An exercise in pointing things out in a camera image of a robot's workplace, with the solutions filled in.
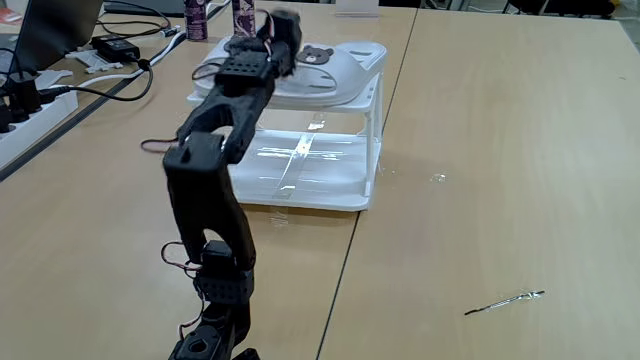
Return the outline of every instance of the metal rod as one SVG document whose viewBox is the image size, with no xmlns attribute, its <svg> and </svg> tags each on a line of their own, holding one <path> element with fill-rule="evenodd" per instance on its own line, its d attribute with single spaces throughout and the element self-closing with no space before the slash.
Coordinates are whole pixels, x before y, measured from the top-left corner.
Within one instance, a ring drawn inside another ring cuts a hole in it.
<svg viewBox="0 0 640 360">
<path fill-rule="evenodd" d="M 512 298 L 506 299 L 506 300 L 502 300 L 500 302 L 497 302 L 495 304 L 491 304 L 491 305 L 487 305 L 485 307 L 479 308 L 479 309 L 473 309 L 473 310 L 469 310 L 466 313 L 464 313 L 464 315 L 470 315 L 473 313 L 477 313 L 477 312 L 482 312 L 482 311 L 487 311 L 487 310 L 491 310 L 491 309 L 495 309 L 507 304 L 511 304 L 512 302 L 515 301 L 519 301 L 519 300 L 532 300 L 532 299 L 536 299 L 539 298 L 540 296 L 542 296 L 544 294 L 544 290 L 542 291 L 531 291 L 525 294 L 521 294 L 518 296 L 514 296 Z"/>
</svg>

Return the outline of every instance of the power adapter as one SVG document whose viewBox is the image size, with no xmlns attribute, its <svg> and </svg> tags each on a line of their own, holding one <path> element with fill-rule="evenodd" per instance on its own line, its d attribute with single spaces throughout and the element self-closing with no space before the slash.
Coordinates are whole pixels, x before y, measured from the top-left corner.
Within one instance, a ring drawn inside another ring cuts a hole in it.
<svg viewBox="0 0 640 360">
<path fill-rule="evenodd" d="M 140 49 L 118 35 L 95 36 L 91 46 L 111 62 L 131 62 L 140 59 Z"/>
</svg>

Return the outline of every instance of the desk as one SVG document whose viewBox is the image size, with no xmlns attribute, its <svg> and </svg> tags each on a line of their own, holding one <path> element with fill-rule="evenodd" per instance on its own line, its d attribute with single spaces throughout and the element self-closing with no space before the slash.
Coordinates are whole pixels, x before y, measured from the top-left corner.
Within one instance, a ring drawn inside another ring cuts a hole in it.
<svg viewBox="0 0 640 360">
<path fill-rule="evenodd" d="M 329 5 L 291 7 L 301 11 L 308 40 L 387 44 L 393 89 L 415 9 L 354 20 L 336 18 Z M 227 9 L 212 34 L 229 32 L 230 24 Z M 160 157 L 138 144 L 173 135 L 186 119 L 191 71 L 213 46 L 180 45 L 154 68 L 149 96 L 108 102 L 0 183 L 0 358 L 168 357 L 176 325 L 199 303 L 189 279 L 160 260 L 160 246 L 178 233 Z M 258 260 L 253 327 L 243 347 L 257 347 L 265 359 L 313 359 L 357 215 L 247 210 Z"/>
<path fill-rule="evenodd" d="M 638 99 L 616 22 L 420 11 L 321 359 L 639 358 Z"/>
</svg>

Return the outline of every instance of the bottle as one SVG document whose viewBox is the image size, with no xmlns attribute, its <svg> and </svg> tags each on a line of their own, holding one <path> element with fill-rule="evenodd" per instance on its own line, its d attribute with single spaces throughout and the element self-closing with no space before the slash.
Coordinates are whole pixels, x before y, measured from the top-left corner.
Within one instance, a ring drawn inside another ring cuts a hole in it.
<svg viewBox="0 0 640 360">
<path fill-rule="evenodd" d="M 233 33 L 235 36 L 256 36 L 256 6 L 254 0 L 231 0 Z"/>
<path fill-rule="evenodd" d="M 207 2 L 206 0 L 185 0 L 184 21 L 187 39 L 191 41 L 207 40 Z"/>
</svg>

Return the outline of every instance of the robotic arm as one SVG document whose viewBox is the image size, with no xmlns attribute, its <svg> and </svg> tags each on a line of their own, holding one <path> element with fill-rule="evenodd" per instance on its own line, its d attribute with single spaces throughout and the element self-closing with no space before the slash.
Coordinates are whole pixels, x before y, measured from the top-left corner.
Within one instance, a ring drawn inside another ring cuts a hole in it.
<svg viewBox="0 0 640 360">
<path fill-rule="evenodd" d="M 164 157 L 169 195 L 189 260 L 202 267 L 194 287 L 210 305 L 170 360 L 229 360 L 249 331 L 256 251 L 227 165 L 238 164 L 253 136 L 275 80 L 293 73 L 302 33 L 297 14 L 276 10 L 255 38 L 229 42 L 230 56 L 215 87 L 178 130 L 178 147 Z M 233 126 L 226 141 L 212 132 Z M 204 230 L 223 241 L 207 242 Z M 257 360 L 249 349 L 235 359 Z"/>
</svg>

